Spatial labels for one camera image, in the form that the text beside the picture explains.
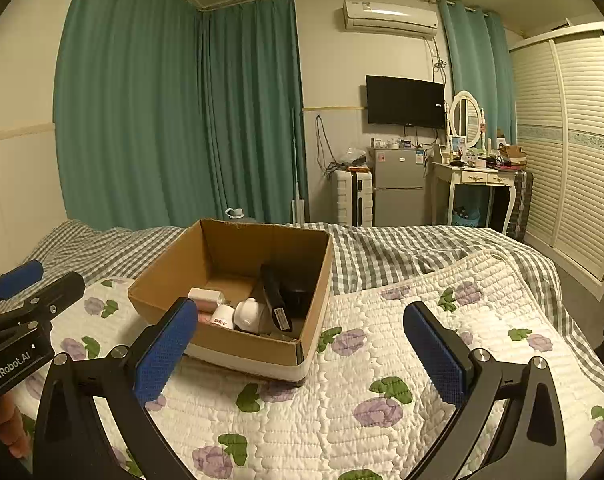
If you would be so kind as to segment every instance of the louvered wardrobe door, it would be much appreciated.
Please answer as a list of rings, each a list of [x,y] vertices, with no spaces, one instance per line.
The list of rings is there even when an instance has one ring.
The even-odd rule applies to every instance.
[[[554,247],[604,276],[604,34],[557,38],[566,102],[566,185]]]
[[[549,42],[511,53],[516,92],[518,144],[527,152],[535,185],[527,232],[550,244],[562,182],[562,101]]]

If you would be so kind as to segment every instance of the cardboard box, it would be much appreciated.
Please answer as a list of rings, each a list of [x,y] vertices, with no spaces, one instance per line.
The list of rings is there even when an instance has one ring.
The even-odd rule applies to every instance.
[[[504,160],[510,160],[512,164],[525,166],[527,163],[527,154],[517,144],[501,147],[500,155]]]
[[[232,306],[264,302],[260,266],[313,291],[300,339],[293,342],[199,323],[186,353],[219,366],[284,381],[301,381],[316,352],[328,303],[331,235],[272,224],[203,219],[188,228],[128,290],[131,303],[156,323],[191,287],[221,290]]]

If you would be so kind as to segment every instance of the floor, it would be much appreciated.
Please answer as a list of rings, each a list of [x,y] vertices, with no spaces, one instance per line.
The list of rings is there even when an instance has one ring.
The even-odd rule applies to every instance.
[[[562,286],[562,302],[584,333],[592,348],[602,343],[604,329],[604,300],[599,302],[589,291],[556,265]]]

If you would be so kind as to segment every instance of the teal curtain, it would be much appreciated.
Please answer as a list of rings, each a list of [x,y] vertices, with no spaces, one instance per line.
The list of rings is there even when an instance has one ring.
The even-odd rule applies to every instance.
[[[500,15],[476,7],[476,12],[440,0],[455,93],[471,92],[486,115],[487,136],[496,146],[501,129],[507,142],[516,142],[513,70]]]
[[[242,207],[287,222],[301,89],[293,0],[72,0],[54,121],[67,214],[187,226]]]
[[[294,167],[306,196],[293,0],[203,12],[201,30],[204,117],[216,189],[260,221],[287,222]]]

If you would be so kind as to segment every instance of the television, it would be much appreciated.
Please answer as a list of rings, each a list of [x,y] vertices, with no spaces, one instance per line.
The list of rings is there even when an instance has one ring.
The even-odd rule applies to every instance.
[[[444,85],[367,75],[367,115],[369,123],[444,128]]]

